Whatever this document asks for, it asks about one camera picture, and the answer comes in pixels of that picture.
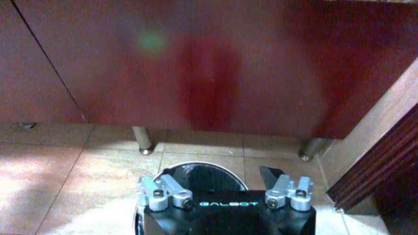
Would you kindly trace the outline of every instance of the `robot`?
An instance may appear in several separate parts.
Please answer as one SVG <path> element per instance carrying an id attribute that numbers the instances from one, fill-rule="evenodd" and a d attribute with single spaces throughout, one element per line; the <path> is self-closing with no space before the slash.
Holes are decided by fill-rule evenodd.
<path id="1" fill-rule="evenodd" d="M 280 169 L 260 167 L 268 190 L 248 190 L 224 167 L 185 162 L 137 181 L 136 235 L 312 235 L 312 182 L 298 186 Z"/>

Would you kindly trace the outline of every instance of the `metal cabinet leg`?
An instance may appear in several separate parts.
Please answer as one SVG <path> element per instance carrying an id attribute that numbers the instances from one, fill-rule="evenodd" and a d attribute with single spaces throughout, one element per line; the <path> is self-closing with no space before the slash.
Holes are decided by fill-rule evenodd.
<path id="1" fill-rule="evenodd" d="M 299 151 L 299 158 L 308 162 L 314 159 L 315 154 L 331 143 L 330 139 L 311 139 L 307 145 Z"/>
<path id="2" fill-rule="evenodd" d="M 148 136 L 147 128 L 143 126 L 132 126 L 136 142 L 139 145 L 139 151 L 143 155 L 152 153 L 152 143 Z"/>

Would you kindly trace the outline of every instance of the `cabinet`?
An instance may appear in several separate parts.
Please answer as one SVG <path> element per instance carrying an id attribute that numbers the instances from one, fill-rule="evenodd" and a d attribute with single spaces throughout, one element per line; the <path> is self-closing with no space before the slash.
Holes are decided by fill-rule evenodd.
<path id="1" fill-rule="evenodd" d="M 344 138 L 418 55 L 411 4 L 16 4 L 93 123 Z"/>
<path id="2" fill-rule="evenodd" d="M 83 122 L 9 1 L 0 1 L 0 122 Z"/>

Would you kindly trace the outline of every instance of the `floor tile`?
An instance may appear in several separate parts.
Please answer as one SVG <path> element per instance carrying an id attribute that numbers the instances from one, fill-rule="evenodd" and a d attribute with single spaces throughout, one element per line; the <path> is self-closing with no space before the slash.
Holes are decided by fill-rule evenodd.
<path id="1" fill-rule="evenodd" d="M 163 152 L 167 138 L 167 130 L 148 128 L 152 144 L 156 144 L 153 151 Z M 87 147 L 107 149 L 139 149 L 131 126 L 96 125 L 93 127 Z"/>
<path id="2" fill-rule="evenodd" d="M 287 160 L 245 157 L 245 183 L 249 189 L 265 190 L 263 178 L 259 173 L 259 166 L 261 165 L 281 169 L 296 181 L 300 176 L 311 177 L 315 184 L 312 188 L 312 206 L 316 210 L 316 234 L 346 235 L 347 231 L 342 215 L 332 210 L 331 204 L 324 197 L 326 186 L 316 162 L 303 162 L 299 159 Z"/>
<path id="3" fill-rule="evenodd" d="M 81 152 L 77 147 L 1 145 L 0 185 L 2 191 L 56 193 Z"/>
<path id="4" fill-rule="evenodd" d="M 241 156 L 240 134 L 169 131 L 164 151 L 171 153 Z"/>
<path id="5" fill-rule="evenodd" d="M 350 234 L 388 235 L 382 217 L 374 215 L 343 215 Z"/>
<path id="6" fill-rule="evenodd" d="M 243 155 L 245 157 L 296 159 L 302 147 L 303 141 L 298 138 L 243 135 Z"/>
<path id="7" fill-rule="evenodd" d="M 0 144 L 0 234 L 33 234 L 81 148 Z"/>
<path id="8" fill-rule="evenodd" d="M 288 160 L 277 158 L 249 158 L 244 157 L 245 182 L 249 189 L 264 190 L 264 182 L 259 167 L 268 166 L 280 169 L 295 181 L 300 176 L 308 176 L 314 184 L 324 186 L 320 170 L 315 161 Z"/>
<path id="9" fill-rule="evenodd" d="M 0 124 L 0 142 L 4 142 L 6 140 L 10 128 L 10 124 Z"/>
<path id="10" fill-rule="evenodd" d="M 83 147 L 93 125 L 89 124 L 44 124 L 48 128 L 45 145 Z"/>
<path id="11" fill-rule="evenodd" d="M 139 177 L 157 173 L 161 153 L 83 151 L 37 234 L 132 234 Z"/>
<path id="12" fill-rule="evenodd" d="M 243 171 L 243 158 L 231 156 L 216 156 L 216 155 L 197 155 L 197 154 L 184 154 L 184 153 L 164 153 L 161 166 L 159 171 L 164 168 L 189 161 L 203 161 L 221 165 L 224 168 L 231 170 L 237 177 L 244 180 Z"/>
<path id="13" fill-rule="evenodd" d="M 44 124 L 37 124 L 32 129 L 22 129 L 17 125 L 12 125 L 5 142 L 42 144 L 48 137 L 48 130 L 48 125 Z"/>
<path id="14" fill-rule="evenodd" d="M 0 234 L 34 234 L 54 194 L 30 190 L 0 193 Z"/>

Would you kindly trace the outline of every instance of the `wooden door frame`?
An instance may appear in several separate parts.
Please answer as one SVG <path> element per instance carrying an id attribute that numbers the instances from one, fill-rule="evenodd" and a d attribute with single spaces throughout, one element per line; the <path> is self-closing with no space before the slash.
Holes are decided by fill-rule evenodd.
<path id="1" fill-rule="evenodd" d="M 336 209 L 347 211 L 418 163 L 418 104 L 327 190 Z"/>

